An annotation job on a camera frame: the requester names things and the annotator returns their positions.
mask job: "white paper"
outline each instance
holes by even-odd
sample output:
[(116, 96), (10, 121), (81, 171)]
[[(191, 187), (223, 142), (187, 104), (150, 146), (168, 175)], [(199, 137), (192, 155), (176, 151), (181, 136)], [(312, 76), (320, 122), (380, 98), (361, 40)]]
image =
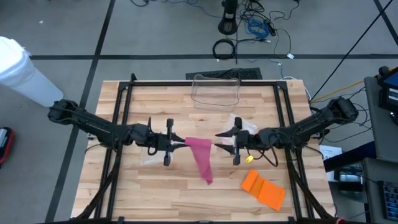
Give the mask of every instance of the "white paper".
[[(321, 145), (321, 146), (319, 146), (319, 148), (321, 149), (321, 152), (323, 154), (323, 160), (329, 159), (333, 156), (337, 156), (337, 155), (340, 155), (343, 153), (343, 151), (341, 150), (340, 147)], [(335, 180), (335, 171), (330, 171), (330, 172), (326, 173), (326, 175), (328, 176), (328, 181), (337, 182), (337, 180)]]

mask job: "black keyboard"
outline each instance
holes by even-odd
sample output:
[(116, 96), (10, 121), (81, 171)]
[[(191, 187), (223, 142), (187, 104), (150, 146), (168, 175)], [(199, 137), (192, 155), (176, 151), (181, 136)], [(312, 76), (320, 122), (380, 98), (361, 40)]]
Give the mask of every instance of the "black keyboard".
[(379, 181), (379, 188), (384, 218), (398, 221), (398, 184)]
[(211, 72), (193, 72), (186, 73), (185, 78), (187, 80), (193, 80), (195, 75), (203, 75), (207, 78), (238, 78), (242, 80), (262, 80), (262, 75), (260, 68), (244, 68), (244, 69), (234, 69), (234, 70), (221, 70), (221, 71), (211, 71)]

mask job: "gray floor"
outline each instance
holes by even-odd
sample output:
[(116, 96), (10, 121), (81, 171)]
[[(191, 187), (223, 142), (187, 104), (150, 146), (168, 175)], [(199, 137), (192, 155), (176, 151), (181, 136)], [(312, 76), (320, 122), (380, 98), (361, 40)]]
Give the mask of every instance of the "gray floor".
[[(266, 12), (289, 11), (293, 1), (261, 0)], [(384, 6), (388, 0), (381, 0)], [(221, 14), (220, 1), (200, 1), (208, 13)], [(0, 35), (16, 39), (32, 55), (94, 55), (109, 0), (0, 0)], [(398, 30), (398, 2), (387, 10)], [(314, 94), (339, 60), (316, 55), (345, 54), (377, 16), (373, 0), (302, 0), (291, 20), (277, 21), (292, 38), (292, 54), (312, 55), (312, 59), (279, 60), (283, 74), (303, 79)], [(187, 4), (150, 2), (138, 8), (128, 0), (116, 0), (102, 55), (197, 55), (211, 54), (211, 47), (223, 38), (216, 26), (219, 19), (206, 16), (199, 8)], [(243, 29), (239, 38), (250, 37)], [(276, 43), (242, 44), (242, 54), (272, 54)], [(281, 33), (277, 54), (288, 51), (287, 36)], [(366, 58), (369, 54), (396, 54), (386, 24), (378, 20), (353, 51)], [(36, 67), (53, 81), (65, 98), (80, 101), (91, 60), (34, 60)], [(380, 66), (397, 66), (397, 59), (348, 59), (329, 81), (320, 95), (373, 76)], [(182, 80), (185, 73), (221, 70), (233, 67), (260, 67), (264, 79), (280, 78), (279, 67), (268, 60), (248, 62), (215, 59), (190, 60), (99, 60), (86, 108), (94, 112), (103, 80), (127, 80), (134, 72), (140, 80)], [(352, 93), (361, 86), (342, 93)], [(52, 193), (62, 164), (72, 127), (53, 124), (47, 109), (0, 86), (0, 125), (16, 131), (16, 141), (9, 159), (0, 169), (1, 223), (37, 223), (45, 220)], [(354, 101), (365, 108), (364, 93)], [(333, 130), (329, 140), (339, 140), (363, 130), (347, 125)], [(347, 151), (371, 141), (367, 132), (339, 143), (324, 144)], [(84, 133), (78, 135), (60, 199), (56, 220), (66, 220), (72, 210), (74, 195), (86, 147)], [(338, 214), (350, 217), (364, 211), (363, 204), (342, 197), (332, 187)]]

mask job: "wooden tabletop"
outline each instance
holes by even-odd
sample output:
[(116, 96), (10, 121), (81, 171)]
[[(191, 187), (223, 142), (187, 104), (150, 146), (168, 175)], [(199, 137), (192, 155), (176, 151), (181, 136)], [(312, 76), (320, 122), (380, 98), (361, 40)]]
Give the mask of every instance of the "wooden tabletop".
[[(304, 85), (301, 80), (291, 80), (287, 83), (297, 122), (311, 115)], [(117, 81), (103, 83), (96, 115), (111, 121), (118, 85)], [(240, 100), (233, 111), (234, 114), (255, 124), (259, 129), (279, 126), (272, 87), (241, 86), (239, 93)], [(230, 128), (226, 126), (230, 113), (196, 109), (190, 94), (190, 86), (135, 86), (127, 123), (146, 124), (148, 118), (152, 117), (153, 131), (166, 132), (166, 119), (173, 118), (173, 132), (182, 138), (195, 137), (221, 142), (215, 134)], [(285, 122), (288, 124), (282, 92), (280, 96)], [(89, 141), (88, 146), (94, 144), (98, 142)], [(310, 142), (309, 146), (319, 149), (316, 141)], [(200, 178), (189, 148), (177, 149), (173, 153), (170, 167), (164, 167), (164, 153), (159, 152), (150, 157), (147, 155), (147, 149), (135, 144), (126, 146), (119, 172), (113, 219), (124, 216), (126, 220), (142, 221), (287, 221), (288, 216), (295, 216), (294, 205), (284, 151), (277, 149), (276, 153), (278, 167), (273, 167), (265, 159), (247, 164), (244, 162), (247, 154), (243, 150), (241, 165), (233, 166), (232, 156), (212, 146), (210, 162), (214, 180), (211, 185), (207, 185)], [(97, 192), (104, 155), (105, 148), (101, 146), (94, 147), (86, 153), (72, 217), (81, 213)], [(274, 160), (271, 151), (267, 151), (266, 155)], [(324, 208), (330, 214), (334, 214), (335, 208), (321, 155), (304, 148), (303, 161), (310, 190)], [(279, 212), (259, 203), (241, 190), (241, 182), (251, 169), (286, 190)], [(299, 187), (298, 189), (305, 216), (307, 211), (303, 195)], [(103, 214), (106, 206), (107, 203), (104, 203)]]

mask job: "black metal frame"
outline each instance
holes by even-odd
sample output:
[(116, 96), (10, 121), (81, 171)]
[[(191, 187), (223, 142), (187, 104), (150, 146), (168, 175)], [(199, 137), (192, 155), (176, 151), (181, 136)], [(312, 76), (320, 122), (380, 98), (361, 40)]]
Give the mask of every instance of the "black metal frame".
[[(123, 91), (127, 89), (127, 94), (126, 94), (126, 102), (124, 105), (124, 111), (123, 111), (123, 118), (122, 118), (122, 124), (127, 123), (127, 117), (129, 113), (129, 106), (131, 102), (131, 95), (132, 95), (132, 89), (134, 86), (191, 86), (192, 82), (190, 81), (172, 81), (172, 82), (135, 82), (137, 79), (134, 74), (131, 75), (131, 80), (129, 82), (120, 82), (118, 86), (118, 94), (116, 96), (116, 103), (114, 107), (114, 113), (113, 113), (113, 118), (112, 122), (117, 123), (118, 118), (119, 118), (119, 110), (121, 106), (121, 99), (122, 99), (122, 94)], [(275, 96), (275, 103), (277, 107), (277, 112), (278, 112), (278, 118), (279, 118), (279, 123), (280, 126), (285, 126), (285, 121), (284, 121), (284, 115), (282, 111), (282, 103), (280, 100), (280, 95), (279, 95), (279, 90), (282, 90), (284, 94), (284, 100), (286, 104), (286, 110), (287, 110), (287, 116), (289, 119), (289, 123), (294, 124), (294, 117), (293, 117), (293, 111), (292, 111), (292, 105), (290, 104), (290, 98), (289, 98), (289, 92), (287, 88), (287, 83), (286, 81), (271, 81), (271, 82), (259, 82), (259, 81), (243, 81), (241, 82), (241, 86), (271, 86), (274, 89), (274, 96)], [(292, 162), (292, 155), (290, 153), (289, 148), (285, 149), (285, 156), (287, 159), (288, 163), (293, 164)], [(96, 205), (95, 208), (95, 214), (94, 214), (94, 220), (82, 220), (82, 219), (75, 219), (75, 220), (70, 220), (68, 223), (109, 223), (112, 219), (112, 214), (113, 214), (113, 207), (114, 207), (114, 200), (115, 200), (115, 195), (116, 195), (116, 187), (118, 184), (118, 174), (119, 174), (119, 169), (120, 169), (120, 162), (121, 162), (121, 157), (122, 157), (122, 152), (123, 152), (123, 146), (120, 146), (117, 150), (116, 157), (115, 157), (115, 163), (113, 167), (113, 179), (111, 183), (111, 191), (109, 195), (109, 200), (108, 200), (108, 207), (107, 207), (107, 212), (106, 212), (106, 218), (100, 218), (101, 216), (101, 210), (102, 210), (102, 205), (103, 205), (103, 195), (104, 192), (106, 191), (107, 188), (102, 188), (104, 190), (101, 191), (101, 193), (97, 193), (101, 198)], [(301, 151), (295, 150), (294, 153), (297, 155), (301, 154)], [(112, 155), (112, 150), (108, 149), (106, 151), (106, 155), (104, 158), (104, 165), (103, 165), (103, 171), (101, 175), (101, 185), (103, 186), (106, 184), (106, 180), (109, 181), (109, 166), (111, 163), (111, 155)], [(307, 178), (305, 176), (305, 169), (304, 169), (304, 164), (303, 160), (300, 156), (297, 156), (297, 164), (300, 172), (300, 177), (307, 186)], [(289, 169), (294, 169), (294, 166), (287, 166), (288, 170)], [(299, 199), (299, 193), (297, 191), (297, 185), (294, 181), (294, 179), (290, 176), (290, 186), (292, 189), (292, 195), (293, 195), (293, 203), (294, 203), (294, 208), (295, 208), (295, 213), (297, 218), (302, 218), (302, 211), (300, 207), (300, 199)], [(307, 211), (308, 211), (308, 217), (313, 218), (313, 210), (312, 206), (309, 203), (307, 199), (305, 199), (305, 203), (307, 206)], [(153, 223), (153, 222), (125, 222), (123, 217), (119, 218), (119, 221), (117, 222), (111, 222), (111, 223), (131, 223), (131, 224), (145, 224), (145, 223)], [(178, 223), (178, 224), (192, 224), (192, 223), (197, 223), (197, 222), (161, 222), (161, 223)], [(228, 223), (272, 223), (272, 224), (286, 224), (286, 223), (294, 223), (294, 218), (289, 217), (288, 222), (228, 222)]]

